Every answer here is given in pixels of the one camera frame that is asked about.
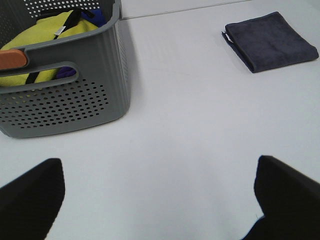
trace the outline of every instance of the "yellow fabric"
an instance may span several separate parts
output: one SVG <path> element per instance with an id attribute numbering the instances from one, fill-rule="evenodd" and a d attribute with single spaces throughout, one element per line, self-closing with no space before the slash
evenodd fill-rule
<path id="1" fill-rule="evenodd" d="M 30 45 L 35 43 L 42 43 L 53 40 L 55 38 L 54 33 L 62 27 L 71 11 L 62 12 L 57 16 L 51 16 L 40 19 L 36 22 L 36 25 L 26 29 L 25 31 L 18 34 L 13 40 L 4 45 L 1 50 L 9 50 L 19 46 Z M 65 38 L 68 36 L 85 33 L 97 29 L 98 27 L 91 22 L 80 19 L 78 24 L 58 36 L 58 39 Z M 58 69 L 49 69 L 39 72 L 35 83 L 46 82 L 54 79 L 58 72 Z M 0 87 L 12 87 L 26 84 L 26 80 L 29 74 L 21 74 L 14 76 L 0 77 Z"/>

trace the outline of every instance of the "folded towel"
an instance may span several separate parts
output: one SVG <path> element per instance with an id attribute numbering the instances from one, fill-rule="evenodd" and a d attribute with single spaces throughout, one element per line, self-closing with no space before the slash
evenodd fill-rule
<path id="1" fill-rule="evenodd" d="M 62 26 L 71 15 L 73 10 L 68 12 L 62 12 L 57 16 L 51 16 L 43 19 L 39 19 L 36 25 L 26 29 L 25 31 L 18 34 L 13 40 L 4 45 L 1 50 L 8 50 L 24 45 L 30 45 L 35 43 L 41 43 L 50 41 L 56 38 L 55 32 Z M 80 19 L 77 25 L 65 30 L 57 38 L 64 38 L 88 31 L 97 29 L 98 27 L 91 22 Z M 55 78 L 57 69 L 50 69 L 41 71 L 35 79 L 35 83 L 46 82 Z M 11 87 L 26 84 L 29 74 L 21 74 L 14 76 L 0 77 L 0 87 Z"/>
<path id="2" fill-rule="evenodd" d="M 224 39 L 253 73 L 312 61 L 317 49 L 293 30 L 279 12 L 225 26 Z"/>

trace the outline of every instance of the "white floor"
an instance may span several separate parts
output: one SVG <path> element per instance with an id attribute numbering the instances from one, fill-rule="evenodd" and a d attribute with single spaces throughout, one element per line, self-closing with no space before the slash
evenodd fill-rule
<path id="1" fill-rule="evenodd" d="M 162 14 L 251 0 L 122 0 L 124 18 Z"/>
<path id="2" fill-rule="evenodd" d="M 260 155 L 320 182 L 320 60 L 253 74 L 221 36 L 228 23 L 274 11 L 320 50 L 314 0 L 121 21 L 129 112 L 66 134 L 1 134 L 0 186 L 62 159 L 66 195 L 48 240 L 241 239 L 262 215 L 253 190 Z"/>

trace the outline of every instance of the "gray plastic basket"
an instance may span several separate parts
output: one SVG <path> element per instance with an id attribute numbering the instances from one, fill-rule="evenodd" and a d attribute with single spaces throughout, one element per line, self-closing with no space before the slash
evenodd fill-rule
<path id="1" fill-rule="evenodd" d="M 0 47 L 34 25 L 42 9 L 100 8 L 108 22 L 85 33 L 17 47 L 28 64 L 0 77 L 69 66 L 72 77 L 0 87 L 0 130 L 14 138 L 47 136 L 116 120 L 130 104 L 120 0 L 1 0 Z"/>

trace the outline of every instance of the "orange handle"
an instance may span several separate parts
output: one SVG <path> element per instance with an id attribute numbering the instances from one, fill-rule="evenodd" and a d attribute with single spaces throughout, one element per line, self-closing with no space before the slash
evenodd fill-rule
<path id="1" fill-rule="evenodd" d="M 18 49 L 0 51 L 0 70 L 21 68 L 27 64 L 25 53 Z"/>

